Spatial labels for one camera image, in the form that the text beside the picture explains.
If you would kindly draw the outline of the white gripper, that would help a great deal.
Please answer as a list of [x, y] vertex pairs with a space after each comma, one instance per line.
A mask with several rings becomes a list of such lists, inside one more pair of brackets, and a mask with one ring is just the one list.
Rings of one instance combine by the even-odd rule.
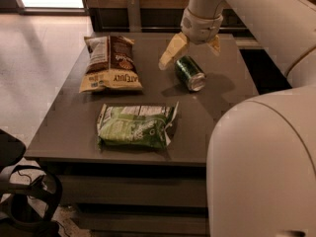
[[188, 8], [185, 9], [181, 21], [181, 33], [175, 34], [162, 56], [158, 66], [161, 70], [169, 69], [189, 48], [189, 41], [194, 44], [208, 42], [208, 46], [215, 55], [220, 54], [219, 28], [223, 21], [223, 16], [215, 18], [201, 18], [193, 14]]

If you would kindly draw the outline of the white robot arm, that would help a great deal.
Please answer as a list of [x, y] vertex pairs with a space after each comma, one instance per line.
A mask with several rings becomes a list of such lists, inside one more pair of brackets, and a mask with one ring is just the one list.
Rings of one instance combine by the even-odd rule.
[[290, 87], [230, 109], [207, 150], [210, 237], [316, 237], [316, 7], [189, 0], [184, 42], [213, 40], [230, 6]]

